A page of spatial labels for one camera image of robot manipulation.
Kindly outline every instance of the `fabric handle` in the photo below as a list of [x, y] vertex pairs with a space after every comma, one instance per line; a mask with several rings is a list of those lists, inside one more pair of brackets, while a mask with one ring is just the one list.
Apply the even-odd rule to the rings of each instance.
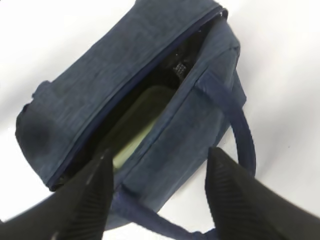
[[[256, 153], [251, 132], [241, 106], [231, 93], [210, 70], [206, 70], [195, 84], [229, 119], [237, 145], [238, 162], [250, 175], [256, 173]], [[215, 229], [207, 233], [188, 232], [143, 206], [126, 190], [120, 189], [113, 195], [111, 210], [122, 218], [148, 230], [175, 240], [216, 240]]]

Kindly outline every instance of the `navy blue bag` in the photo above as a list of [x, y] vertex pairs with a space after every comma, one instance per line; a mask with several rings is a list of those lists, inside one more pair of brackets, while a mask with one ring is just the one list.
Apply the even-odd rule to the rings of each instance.
[[57, 79], [43, 82], [16, 121], [17, 141], [43, 183], [55, 191], [110, 149], [119, 161], [105, 229], [136, 222], [193, 239], [155, 212], [230, 124], [239, 164], [251, 175], [256, 169], [236, 71], [240, 44], [227, 15], [212, 0], [137, 1]]

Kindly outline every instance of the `zipper opening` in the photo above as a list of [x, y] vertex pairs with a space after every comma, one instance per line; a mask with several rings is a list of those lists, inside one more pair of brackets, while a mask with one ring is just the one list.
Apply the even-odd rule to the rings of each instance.
[[[176, 91], [196, 63], [197, 55], [215, 20], [225, 16], [226, 11], [222, 7], [218, 7], [198, 20], [145, 66], [137, 74], [138, 76], [133, 77], [116, 93], [82, 133], [66, 160], [50, 178], [47, 183], [50, 190], [55, 191], [64, 185], [90, 161], [99, 140], [130, 108], [132, 99], [137, 100], [146, 89], [152, 86], [165, 86]], [[103, 120], [99, 120], [101, 119], [99, 115], [104, 115]], [[101, 131], [101, 126], [106, 126], [106, 128]]]

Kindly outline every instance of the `white surface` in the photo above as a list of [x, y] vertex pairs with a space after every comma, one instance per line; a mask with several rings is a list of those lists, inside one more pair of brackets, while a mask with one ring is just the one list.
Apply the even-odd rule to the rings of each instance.
[[[257, 178], [320, 216], [320, 16], [317, 1], [221, 0], [240, 39], [238, 72], [255, 141]], [[0, 219], [50, 193], [16, 143], [15, 118], [43, 80], [53, 80], [101, 38], [134, 0], [2, 0], [0, 2]], [[236, 157], [231, 132], [223, 148]], [[204, 166], [160, 213], [190, 231], [212, 220]], [[133, 224], [111, 240], [163, 239]]]

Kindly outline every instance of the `black object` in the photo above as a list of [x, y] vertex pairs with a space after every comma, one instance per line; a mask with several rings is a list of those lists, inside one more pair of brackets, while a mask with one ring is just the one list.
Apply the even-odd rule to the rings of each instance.
[[211, 148], [205, 192], [221, 240], [319, 240], [320, 219], [251, 177], [220, 148]]
[[106, 152], [48, 199], [0, 224], [0, 239], [100, 240], [113, 187], [112, 158]]
[[[100, 240], [112, 170], [109, 153], [92, 160], [47, 200], [0, 224], [0, 239]], [[319, 218], [267, 189], [220, 148], [209, 150], [205, 192], [219, 240], [320, 239]]]

